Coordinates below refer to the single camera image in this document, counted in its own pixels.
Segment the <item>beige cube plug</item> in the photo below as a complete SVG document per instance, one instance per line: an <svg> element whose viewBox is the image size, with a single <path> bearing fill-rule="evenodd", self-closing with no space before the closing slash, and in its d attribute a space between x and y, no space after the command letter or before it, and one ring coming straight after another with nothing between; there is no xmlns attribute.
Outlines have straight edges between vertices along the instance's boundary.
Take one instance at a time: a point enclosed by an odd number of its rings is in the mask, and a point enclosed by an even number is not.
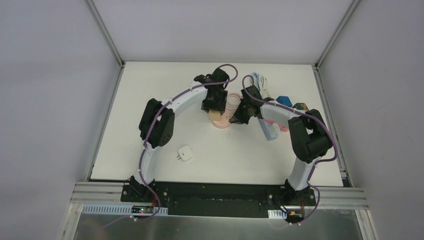
<svg viewBox="0 0 424 240"><path fill-rule="evenodd" d="M209 110L208 116L211 121L220 121L222 119L222 114L216 110Z"/></svg>

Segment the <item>dark green cube socket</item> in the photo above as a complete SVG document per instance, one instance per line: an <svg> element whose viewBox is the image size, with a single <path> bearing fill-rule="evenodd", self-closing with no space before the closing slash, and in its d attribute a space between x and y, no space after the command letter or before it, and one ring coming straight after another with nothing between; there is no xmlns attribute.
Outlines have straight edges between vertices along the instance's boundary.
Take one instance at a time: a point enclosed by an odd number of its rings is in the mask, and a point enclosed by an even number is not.
<svg viewBox="0 0 424 240"><path fill-rule="evenodd" d="M305 111L305 112L309 111L308 106L303 102L295 103L292 107L299 111Z"/></svg>

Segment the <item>white charger plug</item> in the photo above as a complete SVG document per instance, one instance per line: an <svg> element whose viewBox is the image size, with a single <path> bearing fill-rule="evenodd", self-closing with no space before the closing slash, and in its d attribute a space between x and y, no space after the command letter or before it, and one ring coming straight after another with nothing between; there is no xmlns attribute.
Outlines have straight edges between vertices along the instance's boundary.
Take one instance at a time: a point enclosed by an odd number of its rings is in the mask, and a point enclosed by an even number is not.
<svg viewBox="0 0 424 240"><path fill-rule="evenodd" d="M182 162L188 162L194 157L195 154L189 145L184 145L177 150L177 159Z"/></svg>

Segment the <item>round pink socket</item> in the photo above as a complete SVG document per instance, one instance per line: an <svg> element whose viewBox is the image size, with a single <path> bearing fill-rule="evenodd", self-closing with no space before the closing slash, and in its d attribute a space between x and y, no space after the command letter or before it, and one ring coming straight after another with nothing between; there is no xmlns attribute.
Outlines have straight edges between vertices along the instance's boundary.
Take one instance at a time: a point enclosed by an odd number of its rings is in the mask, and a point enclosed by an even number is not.
<svg viewBox="0 0 424 240"><path fill-rule="evenodd" d="M226 128L229 128L231 125L230 123L231 118L232 116L222 115L220 120L212 120L211 122L218 129L226 129Z"/></svg>

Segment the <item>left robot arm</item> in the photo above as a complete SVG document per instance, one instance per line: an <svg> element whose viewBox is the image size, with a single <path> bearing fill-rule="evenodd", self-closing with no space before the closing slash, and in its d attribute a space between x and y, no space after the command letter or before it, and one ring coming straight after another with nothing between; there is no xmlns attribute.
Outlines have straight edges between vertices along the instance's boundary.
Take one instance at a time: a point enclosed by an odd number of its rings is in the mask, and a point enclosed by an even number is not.
<svg viewBox="0 0 424 240"><path fill-rule="evenodd" d="M152 189L154 176L153 153L172 138L176 117L195 103L214 121L226 110L228 83L233 79L219 66L212 73L198 75L182 92L165 100L150 99L144 109L138 129L142 152L138 168L129 180L133 195L140 202L157 198Z"/></svg>

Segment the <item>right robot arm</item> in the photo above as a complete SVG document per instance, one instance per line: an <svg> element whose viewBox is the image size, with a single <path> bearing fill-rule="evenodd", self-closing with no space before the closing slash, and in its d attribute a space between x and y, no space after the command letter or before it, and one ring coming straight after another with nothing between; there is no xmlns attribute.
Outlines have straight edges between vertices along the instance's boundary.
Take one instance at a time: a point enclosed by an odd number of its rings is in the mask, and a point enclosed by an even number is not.
<svg viewBox="0 0 424 240"><path fill-rule="evenodd" d="M316 109L300 111L262 98L257 87L241 90L242 99L229 120L231 124L248 124L250 118L271 120L289 130L292 150L296 156L293 169L284 183L282 202L296 205L310 189L316 165L333 147L334 141Z"/></svg>

